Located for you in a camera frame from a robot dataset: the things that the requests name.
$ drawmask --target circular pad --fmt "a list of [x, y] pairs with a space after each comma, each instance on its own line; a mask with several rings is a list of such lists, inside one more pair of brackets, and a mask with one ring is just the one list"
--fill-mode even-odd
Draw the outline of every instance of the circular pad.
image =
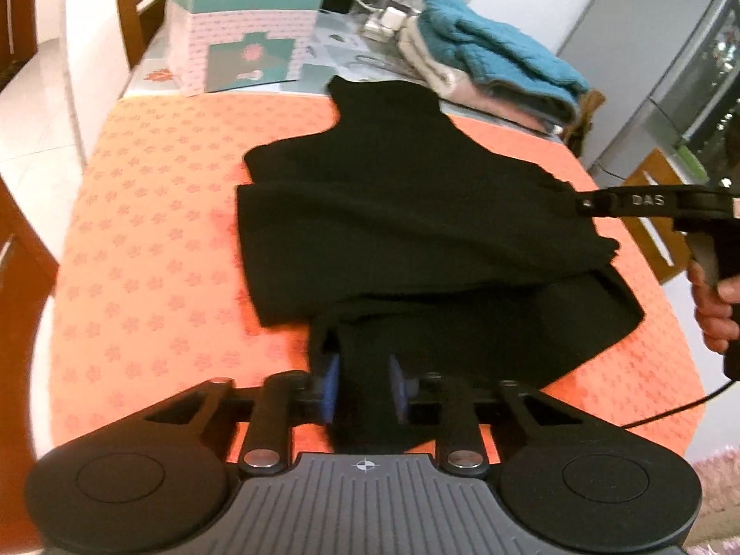
[[136, 446], [82, 439], [37, 463], [26, 504], [47, 541], [76, 554], [149, 553], [216, 518], [228, 498], [216, 455], [190, 440], [146, 439]]
[[143, 499], [164, 481], [164, 468], [154, 459], [136, 453], [112, 454], [94, 459], [77, 476], [77, 486], [88, 497], [105, 503]]
[[524, 527], [565, 549], [601, 554], [680, 544], [702, 498], [686, 461], [639, 439], [523, 448], [503, 465], [498, 488]]
[[623, 503], [648, 489], [648, 473], [630, 459], [613, 455], [587, 455], [565, 466], [562, 478], [574, 493], [600, 503]]

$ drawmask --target chair backrest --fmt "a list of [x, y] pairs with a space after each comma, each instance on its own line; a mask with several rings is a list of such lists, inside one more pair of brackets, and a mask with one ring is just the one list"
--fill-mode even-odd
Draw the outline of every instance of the chair backrest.
[[583, 142], [586, 140], [588, 132], [591, 131], [593, 115], [596, 114], [604, 102], [606, 102], [606, 96], [597, 89], [592, 89], [587, 94], [583, 94], [578, 101], [581, 112], [578, 120], [563, 129], [560, 139], [576, 155], [576, 158], [581, 157]]
[[0, 553], [41, 546], [25, 510], [23, 486], [34, 462], [29, 408], [33, 345], [57, 269], [0, 179]]
[[[681, 178], [674, 171], [665, 156], [659, 149], [650, 152], [650, 155], [635, 169], [623, 185], [679, 185]], [[637, 242], [641, 252], [645, 255], [650, 268], [660, 283], [685, 271], [691, 260], [691, 251], [684, 237], [672, 230], [672, 220], [665, 217], [651, 219], [624, 219], [624, 224]], [[664, 252], [656, 241], [661, 241], [669, 257], [666, 260]]]
[[167, 0], [117, 0], [129, 67], [134, 68], [164, 22]]

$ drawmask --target orange tablecloth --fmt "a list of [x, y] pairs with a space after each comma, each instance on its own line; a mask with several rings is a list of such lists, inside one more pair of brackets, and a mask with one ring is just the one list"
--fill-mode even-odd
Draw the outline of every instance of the orange tablecloth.
[[[85, 172], [58, 278], [55, 444], [213, 376], [257, 385], [305, 366], [304, 327], [258, 325], [239, 261], [234, 187], [249, 181], [245, 151], [323, 131], [334, 119], [331, 101], [316, 96], [142, 96], [116, 105]], [[565, 146], [454, 122], [491, 151], [536, 162], [578, 190], [595, 188]], [[635, 243], [619, 220], [597, 220], [597, 228], [621, 243], [616, 266], [645, 322], [549, 394], [617, 424], [702, 396], [682, 331]], [[638, 432], [682, 453], [701, 414]], [[327, 447], [316, 427], [301, 428], [296, 446]]]

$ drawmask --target cardboard box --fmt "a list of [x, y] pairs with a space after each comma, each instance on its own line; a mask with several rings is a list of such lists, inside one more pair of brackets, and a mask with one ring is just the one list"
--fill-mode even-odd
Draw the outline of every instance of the cardboard box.
[[167, 63], [186, 95], [296, 80], [323, 0], [168, 0]]

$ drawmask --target teal towel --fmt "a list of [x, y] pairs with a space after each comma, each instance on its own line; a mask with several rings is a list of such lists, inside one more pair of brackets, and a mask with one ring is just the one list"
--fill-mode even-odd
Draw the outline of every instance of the teal towel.
[[534, 104], [562, 125], [578, 118], [586, 79], [516, 27], [480, 16], [462, 0], [424, 0], [417, 26], [435, 60], [466, 71], [484, 92]]

